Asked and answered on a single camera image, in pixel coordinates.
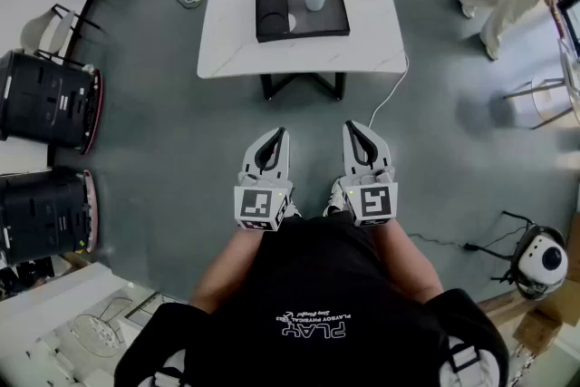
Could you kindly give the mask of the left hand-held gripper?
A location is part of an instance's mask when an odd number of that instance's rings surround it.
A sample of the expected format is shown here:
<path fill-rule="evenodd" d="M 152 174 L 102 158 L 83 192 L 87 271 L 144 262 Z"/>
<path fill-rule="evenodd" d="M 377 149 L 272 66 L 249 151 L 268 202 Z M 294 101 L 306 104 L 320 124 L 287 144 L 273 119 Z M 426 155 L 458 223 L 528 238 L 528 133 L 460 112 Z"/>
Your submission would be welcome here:
<path fill-rule="evenodd" d="M 284 127 L 260 136 L 246 150 L 234 187 L 235 220 L 246 230 L 277 231 L 290 204 L 290 138 Z"/>

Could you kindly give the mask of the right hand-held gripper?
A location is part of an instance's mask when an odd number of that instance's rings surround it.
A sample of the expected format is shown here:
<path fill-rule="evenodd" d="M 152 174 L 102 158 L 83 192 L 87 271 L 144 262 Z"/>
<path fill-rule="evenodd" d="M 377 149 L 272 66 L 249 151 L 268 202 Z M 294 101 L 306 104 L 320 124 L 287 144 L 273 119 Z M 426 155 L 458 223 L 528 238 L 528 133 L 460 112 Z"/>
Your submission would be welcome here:
<path fill-rule="evenodd" d="M 343 125 L 343 164 L 340 178 L 346 206 L 357 227 L 372 227 L 396 218 L 398 183 L 387 142 L 369 127 Z"/>

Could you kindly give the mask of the person's left forearm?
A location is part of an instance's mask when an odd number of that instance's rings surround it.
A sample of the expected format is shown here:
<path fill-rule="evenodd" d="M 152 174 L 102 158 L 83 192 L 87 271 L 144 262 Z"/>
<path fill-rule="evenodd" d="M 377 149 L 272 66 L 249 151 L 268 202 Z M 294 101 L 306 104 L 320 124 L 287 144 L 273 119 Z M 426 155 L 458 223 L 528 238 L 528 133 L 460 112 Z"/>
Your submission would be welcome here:
<path fill-rule="evenodd" d="M 244 284 L 264 232 L 239 228 L 201 277 L 190 304 L 215 312 Z"/>

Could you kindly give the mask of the person's right forearm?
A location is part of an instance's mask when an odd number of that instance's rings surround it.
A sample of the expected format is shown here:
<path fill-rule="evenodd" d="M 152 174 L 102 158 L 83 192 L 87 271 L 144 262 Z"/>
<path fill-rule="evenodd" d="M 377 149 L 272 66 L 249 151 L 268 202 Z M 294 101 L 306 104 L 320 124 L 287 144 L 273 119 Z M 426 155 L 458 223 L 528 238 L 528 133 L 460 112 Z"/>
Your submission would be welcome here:
<path fill-rule="evenodd" d="M 408 298 L 421 304 L 443 293 L 431 262 L 414 245 L 397 220 L 372 229 L 372 240 L 393 284 Z"/>

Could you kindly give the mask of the person's white right shoe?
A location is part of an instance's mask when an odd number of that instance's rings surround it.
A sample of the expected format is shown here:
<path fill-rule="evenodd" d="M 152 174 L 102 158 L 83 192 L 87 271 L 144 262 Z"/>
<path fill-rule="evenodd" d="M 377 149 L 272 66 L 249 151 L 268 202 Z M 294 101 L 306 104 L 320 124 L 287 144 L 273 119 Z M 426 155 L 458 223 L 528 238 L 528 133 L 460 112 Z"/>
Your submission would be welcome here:
<path fill-rule="evenodd" d="M 345 198 L 343 194 L 343 188 L 340 184 L 340 179 L 337 179 L 331 188 L 331 194 L 327 202 L 327 206 L 324 209 L 323 216 L 328 217 L 332 214 L 340 213 L 345 211 Z"/>

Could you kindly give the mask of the person's black t-shirt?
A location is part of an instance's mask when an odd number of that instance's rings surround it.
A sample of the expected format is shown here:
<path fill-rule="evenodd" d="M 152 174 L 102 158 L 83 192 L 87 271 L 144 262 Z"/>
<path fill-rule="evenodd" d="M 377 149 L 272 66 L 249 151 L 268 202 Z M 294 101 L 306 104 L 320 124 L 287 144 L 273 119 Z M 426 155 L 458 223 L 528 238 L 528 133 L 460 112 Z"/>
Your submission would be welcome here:
<path fill-rule="evenodd" d="M 264 232 L 215 312 L 159 307 L 114 387 L 507 387 L 508 349 L 469 295 L 405 296 L 346 212 Z"/>

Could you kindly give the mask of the cardboard box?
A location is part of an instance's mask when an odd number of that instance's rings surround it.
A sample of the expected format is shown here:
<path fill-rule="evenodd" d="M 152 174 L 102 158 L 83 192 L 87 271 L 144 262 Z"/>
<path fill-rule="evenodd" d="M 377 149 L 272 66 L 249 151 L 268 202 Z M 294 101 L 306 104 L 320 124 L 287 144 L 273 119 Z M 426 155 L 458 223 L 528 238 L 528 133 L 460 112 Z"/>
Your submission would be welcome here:
<path fill-rule="evenodd" d="M 514 339 L 533 355 L 545 352 L 564 325 L 580 322 L 580 283 L 566 279 L 553 293 L 526 313 L 513 333 Z"/>

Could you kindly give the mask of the grey chair with black legs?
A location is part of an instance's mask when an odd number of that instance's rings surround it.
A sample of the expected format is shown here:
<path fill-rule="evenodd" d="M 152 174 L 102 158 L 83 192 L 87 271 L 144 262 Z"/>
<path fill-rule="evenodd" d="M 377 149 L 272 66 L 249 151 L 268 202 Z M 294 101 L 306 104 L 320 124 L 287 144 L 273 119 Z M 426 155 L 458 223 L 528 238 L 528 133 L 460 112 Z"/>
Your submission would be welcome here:
<path fill-rule="evenodd" d="M 22 51 L 49 62 L 83 67 L 82 63 L 66 58 L 63 50 L 70 39 L 82 37 L 81 29 L 84 25 L 103 32 L 93 21 L 63 5 L 55 4 L 24 25 L 20 34 Z"/>

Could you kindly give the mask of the white display counter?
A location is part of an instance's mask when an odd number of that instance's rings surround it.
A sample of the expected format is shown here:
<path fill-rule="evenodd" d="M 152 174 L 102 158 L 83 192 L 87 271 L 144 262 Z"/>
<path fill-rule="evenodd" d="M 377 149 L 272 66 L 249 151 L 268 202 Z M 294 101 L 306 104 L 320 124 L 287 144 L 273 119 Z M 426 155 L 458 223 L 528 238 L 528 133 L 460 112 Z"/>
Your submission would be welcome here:
<path fill-rule="evenodd" d="M 0 302 L 0 386 L 112 387 L 126 345 L 104 344 L 88 319 L 120 335 L 119 319 L 151 293 L 93 264 Z"/>

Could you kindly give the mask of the black table leg frame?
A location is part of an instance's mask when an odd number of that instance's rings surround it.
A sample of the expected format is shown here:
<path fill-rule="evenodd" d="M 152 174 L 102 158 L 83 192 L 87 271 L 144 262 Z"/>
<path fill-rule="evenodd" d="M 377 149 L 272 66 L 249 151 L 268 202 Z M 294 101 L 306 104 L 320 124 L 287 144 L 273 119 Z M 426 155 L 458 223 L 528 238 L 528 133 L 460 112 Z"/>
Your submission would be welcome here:
<path fill-rule="evenodd" d="M 328 82 L 319 73 L 290 73 L 282 78 L 278 83 L 273 83 L 271 74 L 260 74 L 260 82 L 264 98 L 270 101 L 277 93 L 286 87 L 290 82 L 298 78 L 305 78 L 320 86 L 332 98 L 341 101 L 344 97 L 346 73 L 335 73 L 334 82 Z"/>

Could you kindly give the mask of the metal frame chair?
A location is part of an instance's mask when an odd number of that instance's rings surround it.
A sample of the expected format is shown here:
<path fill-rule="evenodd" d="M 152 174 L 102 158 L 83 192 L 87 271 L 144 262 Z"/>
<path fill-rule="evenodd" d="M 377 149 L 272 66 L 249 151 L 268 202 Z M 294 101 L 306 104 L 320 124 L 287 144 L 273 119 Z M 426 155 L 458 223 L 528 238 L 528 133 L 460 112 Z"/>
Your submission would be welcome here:
<path fill-rule="evenodd" d="M 515 113 L 515 123 L 522 129 L 580 128 L 580 101 L 564 77 L 534 77 L 503 95 L 500 101 Z"/>

